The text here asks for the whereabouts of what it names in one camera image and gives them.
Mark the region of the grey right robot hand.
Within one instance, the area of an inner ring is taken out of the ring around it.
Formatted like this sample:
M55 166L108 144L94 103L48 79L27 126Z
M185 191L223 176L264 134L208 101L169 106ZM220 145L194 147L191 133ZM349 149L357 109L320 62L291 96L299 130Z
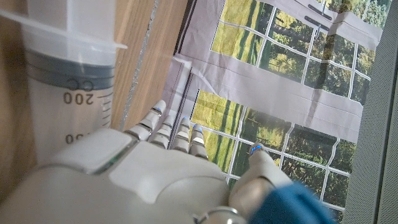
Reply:
M254 144L249 169L229 187L207 159L200 126L158 101L120 132L99 129L42 161L1 204L2 223L245 223L291 184Z

